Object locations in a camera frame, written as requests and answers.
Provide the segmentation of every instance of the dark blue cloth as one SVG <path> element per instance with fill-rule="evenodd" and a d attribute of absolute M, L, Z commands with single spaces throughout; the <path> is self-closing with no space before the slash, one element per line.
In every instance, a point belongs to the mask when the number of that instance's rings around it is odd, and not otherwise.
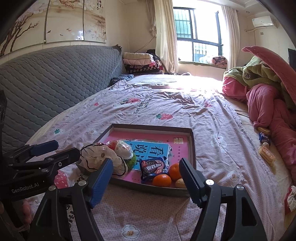
<path fill-rule="evenodd" d="M 121 76 L 118 77 L 114 77 L 110 80 L 110 84 L 109 86 L 114 85 L 115 83 L 117 83 L 120 80 L 126 80 L 126 81 L 130 81 L 131 79 L 134 78 L 133 74 L 122 74 Z"/>

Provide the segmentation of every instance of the gray sofa cover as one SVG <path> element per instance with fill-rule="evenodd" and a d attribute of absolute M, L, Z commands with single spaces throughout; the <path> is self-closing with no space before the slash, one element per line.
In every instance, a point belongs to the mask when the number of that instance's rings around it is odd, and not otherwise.
<path fill-rule="evenodd" d="M 124 73 L 119 46 L 55 47 L 0 65 L 0 89 L 7 98 L 3 152 L 24 145 L 53 117 Z"/>

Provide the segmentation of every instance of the window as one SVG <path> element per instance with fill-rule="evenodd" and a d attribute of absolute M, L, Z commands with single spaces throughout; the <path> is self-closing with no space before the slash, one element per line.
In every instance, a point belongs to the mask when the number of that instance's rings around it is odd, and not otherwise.
<path fill-rule="evenodd" d="M 199 62 L 199 58 L 205 55 L 222 55 L 223 44 L 219 20 L 221 6 L 201 1 L 193 2 L 194 5 L 187 7 L 186 0 L 174 0 L 179 60 Z"/>

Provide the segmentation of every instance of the stack of folded blankets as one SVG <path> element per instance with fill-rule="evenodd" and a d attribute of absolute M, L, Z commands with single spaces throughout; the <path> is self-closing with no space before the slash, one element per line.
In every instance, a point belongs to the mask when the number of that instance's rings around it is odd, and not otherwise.
<path fill-rule="evenodd" d="M 148 53 L 123 53 L 123 62 L 128 74 L 164 74 L 163 66 L 159 60 L 154 61 Z"/>
<path fill-rule="evenodd" d="M 206 55 L 206 56 L 200 57 L 199 62 L 204 64 L 215 65 L 220 68 L 227 67 L 227 59 L 224 56 Z"/>

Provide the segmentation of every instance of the window sill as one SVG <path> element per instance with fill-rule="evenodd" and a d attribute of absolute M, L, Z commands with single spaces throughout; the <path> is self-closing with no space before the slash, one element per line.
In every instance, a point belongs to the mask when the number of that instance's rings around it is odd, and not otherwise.
<path fill-rule="evenodd" d="M 212 64 L 204 64 L 204 63 L 199 63 L 199 62 L 187 62 L 187 61 L 179 61 L 180 64 L 193 64 L 193 65 L 201 65 L 201 66 L 208 66 L 208 67 L 215 67 L 215 68 L 219 68 L 219 69 L 226 69 L 223 67 L 218 67 Z"/>

